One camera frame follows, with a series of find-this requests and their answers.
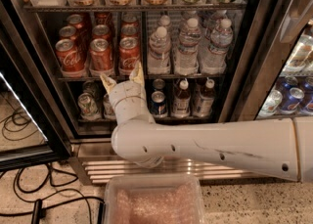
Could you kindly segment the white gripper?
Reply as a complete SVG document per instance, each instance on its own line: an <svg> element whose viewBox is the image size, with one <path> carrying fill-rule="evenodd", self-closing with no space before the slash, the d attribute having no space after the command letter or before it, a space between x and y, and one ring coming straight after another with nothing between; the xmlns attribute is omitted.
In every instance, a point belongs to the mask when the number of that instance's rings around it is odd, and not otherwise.
<svg viewBox="0 0 313 224"><path fill-rule="evenodd" d="M145 77L140 61L136 62L131 71L130 81L116 84L114 79L104 73L100 75L100 78L109 93L110 103L118 124L131 119L140 119L147 122L155 121L148 109L146 90L143 86Z"/></svg>

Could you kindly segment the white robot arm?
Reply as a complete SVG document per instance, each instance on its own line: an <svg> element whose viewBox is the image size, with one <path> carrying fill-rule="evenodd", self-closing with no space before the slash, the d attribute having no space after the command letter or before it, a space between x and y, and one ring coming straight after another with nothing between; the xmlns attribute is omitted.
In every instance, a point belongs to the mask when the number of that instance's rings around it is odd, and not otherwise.
<svg viewBox="0 0 313 224"><path fill-rule="evenodd" d="M313 118L310 116L226 123L163 125L149 112L140 63L129 79L101 74L117 127L112 148L145 168L165 157L189 158L291 181L313 181Z"/></svg>

